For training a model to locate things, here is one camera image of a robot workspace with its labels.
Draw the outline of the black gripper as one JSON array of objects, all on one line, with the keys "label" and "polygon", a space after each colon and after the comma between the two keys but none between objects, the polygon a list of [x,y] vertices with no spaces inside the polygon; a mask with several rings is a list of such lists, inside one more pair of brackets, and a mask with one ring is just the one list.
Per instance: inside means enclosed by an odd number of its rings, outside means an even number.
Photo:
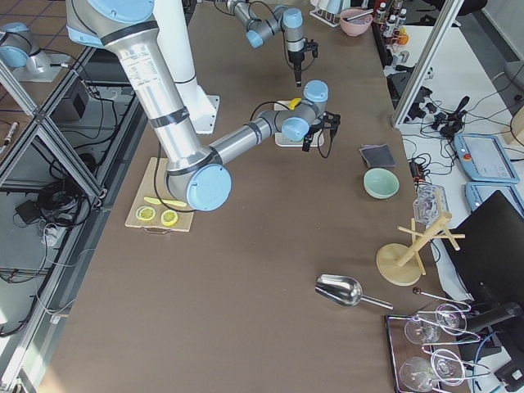
[{"label": "black gripper", "polygon": [[[309,133],[314,134],[318,131],[327,129],[330,137],[334,138],[337,135],[338,128],[341,123],[341,116],[325,111],[321,118],[316,119],[309,127]],[[311,144],[311,137],[305,136],[302,143],[302,151],[309,152]]]},{"label": "black gripper", "polygon": [[289,41],[286,39],[286,50],[287,50],[287,59],[291,62],[294,77],[296,81],[296,86],[302,86],[302,62],[305,59],[305,54],[311,52],[313,58],[318,57],[318,44],[313,40],[308,40],[303,38],[300,41]]}]

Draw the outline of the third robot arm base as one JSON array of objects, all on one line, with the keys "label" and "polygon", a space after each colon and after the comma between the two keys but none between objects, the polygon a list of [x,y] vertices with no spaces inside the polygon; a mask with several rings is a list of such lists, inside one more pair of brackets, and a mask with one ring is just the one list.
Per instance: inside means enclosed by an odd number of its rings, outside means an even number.
[{"label": "third robot arm base", "polygon": [[51,66],[52,56],[21,22],[1,26],[1,60],[21,82],[51,83],[59,73]]}]

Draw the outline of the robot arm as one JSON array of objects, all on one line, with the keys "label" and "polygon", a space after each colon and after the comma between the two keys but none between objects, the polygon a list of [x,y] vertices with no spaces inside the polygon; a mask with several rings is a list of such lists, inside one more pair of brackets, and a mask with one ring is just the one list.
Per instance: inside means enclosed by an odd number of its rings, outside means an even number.
[{"label": "robot arm", "polygon": [[[222,1],[225,9],[215,8],[228,16],[236,17],[245,28],[245,36],[253,48],[261,47],[270,38],[282,34],[284,60],[292,69],[297,87],[302,86],[302,74],[318,57],[318,43],[305,37],[302,11],[295,7],[277,5],[271,9],[262,1]],[[265,6],[269,16],[265,19],[252,10],[255,4]]]},{"label": "robot arm", "polygon": [[219,208],[232,180],[224,164],[276,133],[300,141],[320,124],[328,86],[312,80],[293,110],[263,111],[209,146],[201,144],[191,111],[210,109],[194,80],[187,23],[180,1],[68,1],[67,29],[72,41],[104,48],[119,59],[168,164],[166,185],[173,197],[193,210]]}]

